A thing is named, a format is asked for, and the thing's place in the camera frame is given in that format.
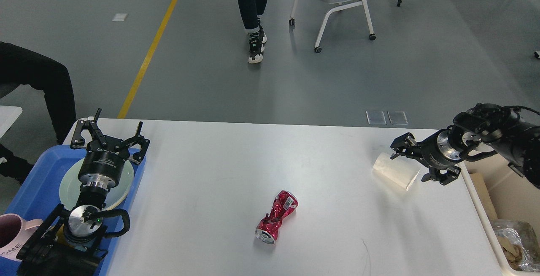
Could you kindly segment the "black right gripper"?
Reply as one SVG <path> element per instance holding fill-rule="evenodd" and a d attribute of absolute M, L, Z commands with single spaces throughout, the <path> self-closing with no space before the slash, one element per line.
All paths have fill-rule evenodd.
<path fill-rule="evenodd" d="M 451 141 L 449 130 L 439 130 L 422 141 L 417 141 L 411 133 L 405 133 L 395 138 L 390 148 L 394 151 L 390 155 L 391 160 L 398 156 L 422 159 L 429 172 L 422 176 L 421 182 L 437 181 L 446 185 L 457 180 L 461 173 L 461 168 L 456 166 L 460 162 L 460 151 Z"/>

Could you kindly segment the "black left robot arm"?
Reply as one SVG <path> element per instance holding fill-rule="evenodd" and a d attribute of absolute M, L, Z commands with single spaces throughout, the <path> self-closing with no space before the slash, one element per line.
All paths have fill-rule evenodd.
<path fill-rule="evenodd" d="M 150 140 L 141 133 L 143 122 L 128 139 L 106 135 L 93 119 L 79 120 L 70 149 L 85 150 L 77 172 L 79 194 L 71 205 L 58 204 L 22 246 L 18 276 L 92 276 L 108 254 L 100 248 L 130 230 L 129 213 L 106 209 L 110 191 L 123 180 L 126 165 L 140 165 Z"/>

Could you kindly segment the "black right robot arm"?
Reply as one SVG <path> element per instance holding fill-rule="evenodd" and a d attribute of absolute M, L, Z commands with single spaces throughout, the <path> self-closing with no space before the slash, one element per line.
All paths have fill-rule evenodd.
<path fill-rule="evenodd" d="M 508 167 L 534 187 L 540 185 L 540 128 L 521 118 L 523 106 L 500 106 L 478 103 L 453 119 L 453 124 L 438 130 L 422 141 L 406 133 L 390 145 L 391 159 L 404 156 L 428 168 L 423 182 L 442 185 L 457 180 L 458 164 L 479 161 L 496 154 Z"/>

